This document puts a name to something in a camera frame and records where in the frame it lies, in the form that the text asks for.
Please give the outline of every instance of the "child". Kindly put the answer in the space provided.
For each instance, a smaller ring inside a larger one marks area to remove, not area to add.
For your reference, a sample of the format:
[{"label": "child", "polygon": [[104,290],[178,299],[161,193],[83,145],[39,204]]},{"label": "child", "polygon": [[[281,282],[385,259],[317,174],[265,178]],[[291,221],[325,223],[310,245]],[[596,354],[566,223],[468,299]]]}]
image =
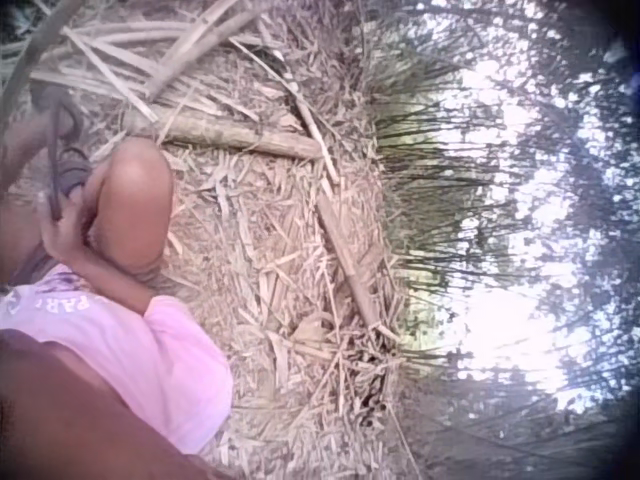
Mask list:
[{"label": "child", "polygon": [[[80,117],[68,94],[48,87],[34,104],[56,95],[69,139]],[[45,147],[50,118],[10,127],[0,187]],[[48,195],[37,213],[0,203],[0,284],[19,283],[0,301],[0,477],[207,478],[184,455],[230,413],[227,360],[182,302],[139,280],[158,271],[165,246],[166,160],[129,138],[93,172],[61,162],[58,183],[57,221]]]}]

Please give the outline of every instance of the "knee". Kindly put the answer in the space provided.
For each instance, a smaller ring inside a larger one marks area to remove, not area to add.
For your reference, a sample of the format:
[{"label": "knee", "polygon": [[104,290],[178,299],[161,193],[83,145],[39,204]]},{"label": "knee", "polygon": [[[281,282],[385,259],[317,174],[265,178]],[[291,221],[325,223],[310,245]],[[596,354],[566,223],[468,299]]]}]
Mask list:
[{"label": "knee", "polygon": [[113,152],[109,180],[122,188],[173,190],[173,175],[162,151],[151,140],[131,137]]}]

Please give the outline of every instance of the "pink shirt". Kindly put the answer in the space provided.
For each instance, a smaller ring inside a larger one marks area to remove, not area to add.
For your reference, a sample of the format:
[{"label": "pink shirt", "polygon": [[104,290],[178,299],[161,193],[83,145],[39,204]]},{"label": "pink shirt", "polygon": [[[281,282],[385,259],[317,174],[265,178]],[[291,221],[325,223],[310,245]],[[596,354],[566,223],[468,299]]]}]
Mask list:
[{"label": "pink shirt", "polygon": [[233,380],[224,354],[187,307],[159,296],[141,317],[94,293],[50,288],[46,280],[0,301],[0,329],[71,349],[138,417],[182,453],[198,453],[229,416]]}]

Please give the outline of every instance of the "ground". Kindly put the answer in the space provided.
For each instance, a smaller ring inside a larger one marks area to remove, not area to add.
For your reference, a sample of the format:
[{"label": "ground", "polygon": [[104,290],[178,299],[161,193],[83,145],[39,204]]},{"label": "ground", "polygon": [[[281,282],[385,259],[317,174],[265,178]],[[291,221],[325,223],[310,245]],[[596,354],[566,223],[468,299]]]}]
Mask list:
[{"label": "ground", "polygon": [[[150,70],[209,3],[89,2],[71,28],[147,101]],[[283,54],[315,113],[339,172],[333,208],[359,262],[358,277],[383,324],[393,329],[402,296],[382,228],[382,185],[361,68],[349,46],[353,12],[317,3],[283,0],[263,22],[269,46]],[[260,33],[250,24],[239,38],[257,57],[220,45],[156,100],[175,112],[170,128],[156,131],[167,133],[162,148],[177,181],[158,287],[188,303],[228,355],[235,379],[231,418],[203,456],[251,478],[386,478],[384,429],[393,425],[390,379],[400,361],[393,342],[364,327],[318,220],[321,165],[171,138],[183,109],[211,122],[234,119],[257,132],[307,136],[286,82],[257,61],[283,72],[271,48],[256,46],[265,42]],[[116,49],[105,54],[104,44]],[[9,60],[3,75],[10,67]],[[130,102],[68,38],[49,50],[32,78],[71,88],[88,119],[81,144],[93,162],[128,134],[121,120]],[[13,194],[28,199],[46,175],[44,162],[34,162]]]}]

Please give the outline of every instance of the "hand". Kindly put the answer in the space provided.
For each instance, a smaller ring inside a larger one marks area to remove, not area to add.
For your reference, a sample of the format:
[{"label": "hand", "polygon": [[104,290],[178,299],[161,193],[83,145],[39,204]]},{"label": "hand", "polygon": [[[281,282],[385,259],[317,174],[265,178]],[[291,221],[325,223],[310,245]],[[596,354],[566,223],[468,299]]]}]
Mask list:
[{"label": "hand", "polygon": [[51,204],[46,193],[38,195],[37,210],[42,243],[49,255],[70,266],[86,250],[83,225],[85,204],[82,187],[73,189],[69,197],[60,195],[62,217],[55,221],[51,216]]}]

